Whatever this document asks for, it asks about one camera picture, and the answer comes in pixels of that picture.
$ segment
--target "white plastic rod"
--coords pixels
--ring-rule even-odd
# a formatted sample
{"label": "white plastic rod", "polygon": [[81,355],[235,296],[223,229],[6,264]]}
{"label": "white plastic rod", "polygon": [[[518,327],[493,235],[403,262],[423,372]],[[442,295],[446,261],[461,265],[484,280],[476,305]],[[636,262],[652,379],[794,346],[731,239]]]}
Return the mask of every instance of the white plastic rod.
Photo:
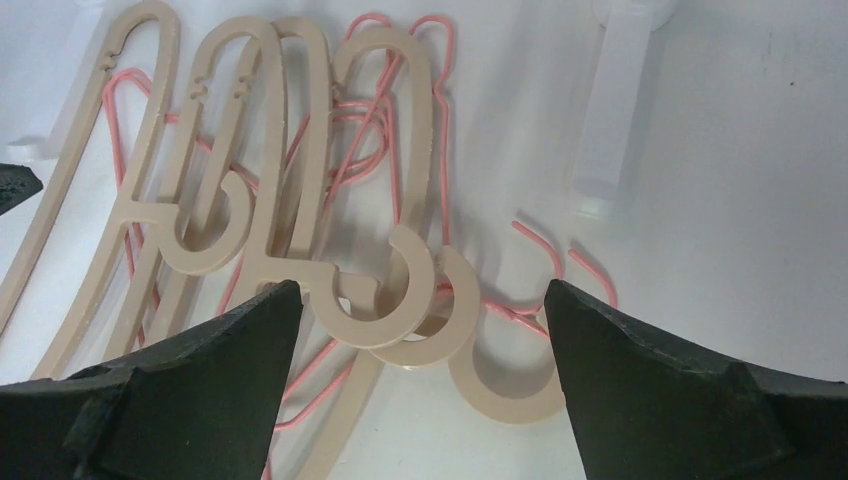
{"label": "white plastic rod", "polygon": [[[598,11],[598,3],[607,4],[608,15]],[[667,7],[663,0],[596,1],[606,34],[572,177],[571,208],[580,215],[604,218],[612,210],[648,40],[667,20],[657,21],[658,11]]]}

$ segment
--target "white table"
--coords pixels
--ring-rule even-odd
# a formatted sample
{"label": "white table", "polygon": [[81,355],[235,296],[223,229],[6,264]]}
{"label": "white table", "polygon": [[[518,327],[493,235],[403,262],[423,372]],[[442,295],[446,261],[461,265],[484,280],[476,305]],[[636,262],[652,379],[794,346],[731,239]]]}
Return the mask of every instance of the white table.
{"label": "white table", "polygon": [[[6,2],[0,9],[3,63],[21,65],[22,51],[35,52],[38,60],[32,71],[0,70],[4,144],[31,133],[26,129],[39,112],[56,108],[50,95],[30,95],[49,91],[43,83],[27,81],[44,75],[55,56],[55,42],[38,43],[39,33],[15,25],[37,18],[46,26],[44,38],[55,40],[61,32],[47,28],[61,25],[58,19],[67,7],[41,1],[32,2],[32,10],[16,9],[29,3]],[[747,361],[846,379],[844,1],[682,0],[669,24],[651,39],[625,188],[605,226],[563,213],[569,160],[603,38],[587,1],[169,3],[183,22],[174,105],[181,102],[188,64],[203,35],[232,16],[306,15],[338,45],[347,24],[367,11],[386,13],[402,26],[425,13],[450,15],[459,33],[455,75],[449,82],[455,105],[455,243],[478,268],[487,291],[500,298],[535,299],[551,276],[546,255],[511,230],[510,221],[518,215],[555,240],[561,252],[571,242],[583,245],[609,271],[625,312]],[[6,15],[7,10],[13,15]],[[430,45],[441,48],[441,33],[434,30],[429,38],[436,39]],[[119,67],[152,71],[155,44],[156,28],[141,28]],[[226,69],[236,55],[236,48],[227,50],[219,69],[224,74],[216,77],[212,91],[219,87],[220,92],[229,81]],[[366,75],[379,68],[377,57]],[[56,82],[67,84],[68,79]],[[124,132],[134,132],[141,95],[120,97],[121,118],[128,125]],[[399,97],[404,98],[403,88]],[[208,123],[204,130],[212,131]],[[244,148],[248,165],[259,133],[252,131]],[[101,119],[53,235],[0,339],[0,382],[28,377],[82,280],[114,198],[108,148]],[[37,164],[35,170],[48,175],[50,165]],[[384,242],[390,227],[387,188],[381,169],[341,199],[339,235],[328,254],[343,268],[374,275],[383,270],[389,251]],[[0,217],[0,274],[8,268],[39,197]],[[342,235],[353,240],[343,241]],[[433,246],[439,242],[435,227],[429,240]],[[71,369],[95,362],[102,352],[110,312],[126,285],[120,268],[103,314]],[[211,316],[227,273],[204,282],[193,323]],[[566,278],[603,295],[573,263],[566,267]],[[526,388],[551,367],[543,341],[520,327],[490,315],[483,329],[480,350],[491,364],[487,378],[521,373],[521,381],[510,384]],[[301,345],[298,365],[320,345],[319,330],[313,328],[310,341]],[[344,355],[333,359],[296,401],[317,392]],[[293,404],[288,415],[297,408]],[[326,408],[307,424],[277,436],[275,478],[285,478],[302,459],[324,412]],[[565,413],[533,427],[495,424],[462,401],[444,366],[416,372],[385,369],[334,470],[334,478],[345,479],[484,476],[584,478]]]}

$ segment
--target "white background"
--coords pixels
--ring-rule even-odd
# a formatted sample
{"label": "white background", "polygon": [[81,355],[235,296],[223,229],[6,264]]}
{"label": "white background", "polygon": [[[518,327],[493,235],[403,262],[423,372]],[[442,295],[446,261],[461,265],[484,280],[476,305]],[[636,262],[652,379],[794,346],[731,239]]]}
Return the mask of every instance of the white background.
{"label": "white background", "polygon": [[[368,11],[383,12],[404,28],[426,13],[451,16],[459,35],[455,74],[448,83],[455,107],[455,243],[477,267],[488,293],[535,299],[551,277],[544,253],[510,228],[517,216],[552,239],[560,252],[582,245],[609,271],[621,308],[631,315],[748,361],[846,379],[848,3],[681,0],[669,24],[652,36],[624,188],[605,225],[570,218],[565,204],[569,162],[603,39],[586,0],[169,3],[183,26],[174,111],[197,45],[229,17],[305,15],[322,26],[334,48],[347,24]],[[67,92],[76,75],[76,70],[55,71],[67,62],[56,52],[67,42],[66,19],[75,13],[72,3],[60,1],[0,6],[4,144],[49,131],[64,98],[57,92]],[[152,73],[156,37],[153,25],[138,29],[119,67]],[[433,28],[422,38],[433,52],[434,69],[440,68],[436,52],[443,49],[444,35]],[[230,81],[239,45],[226,50],[212,92],[220,94]],[[293,58],[290,115],[296,120],[297,99],[303,96],[297,62],[303,59],[296,48],[287,50]],[[372,57],[363,79],[373,78],[369,75],[379,68],[379,56]],[[398,89],[401,102],[405,87]],[[119,97],[129,142],[143,98],[130,89]],[[204,118],[207,135],[214,132],[216,118],[213,105]],[[258,165],[261,132],[259,122],[251,122],[240,158],[245,165]],[[169,139],[166,135],[163,150]],[[51,167],[43,163],[34,169],[46,179]],[[346,270],[379,277],[385,267],[390,227],[385,170],[340,199],[328,258]],[[46,349],[82,281],[113,198],[101,118],[41,261],[0,339],[0,382],[26,379]],[[0,217],[0,274],[39,199]],[[429,241],[438,245],[435,229]],[[109,334],[109,311],[120,301],[125,277],[120,267],[69,371],[99,358]],[[204,282],[193,323],[212,314],[226,278],[227,272],[220,272]],[[571,262],[566,278],[603,295]],[[515,388],[526,388],[527,379],[538,385],[536,380],[550,372],[552,358],[541,339],[491,315],[482,329],[481,362],[488,364],[488,378],[512,375],[525,380],[512,382]],[[312,329],[310,341],[300,346],[298,365],[321,344],[319,330]],[[320,390],[349,355],[334,356],[286,415]],[[275,478],[296,468],[319,424],[320,417],[314,417],[277,435]],[[484,476],[584,478],[565,413],[533,427],[495,424],[464,403],[444,366],[385,369],[334,470],[334,478],[346,479]]]}

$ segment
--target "black object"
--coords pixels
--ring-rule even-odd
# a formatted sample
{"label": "black object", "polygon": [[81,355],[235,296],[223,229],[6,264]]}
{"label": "black object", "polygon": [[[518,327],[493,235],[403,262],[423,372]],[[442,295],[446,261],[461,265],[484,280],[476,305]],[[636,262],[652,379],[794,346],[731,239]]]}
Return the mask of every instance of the black object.
{"label": "black object", "polygon": [[0,387],[0,478],[258,479],[302,309],[285,282],[67,380]]}
{"label": "black object", "polygon": [[0,163],[0,215],[17,207],[44,188],[27,167]]}
{"label": "black object", "polygon": [[545,309],[589,480],[848,478],[844,383],[713,352],[558,280]]}

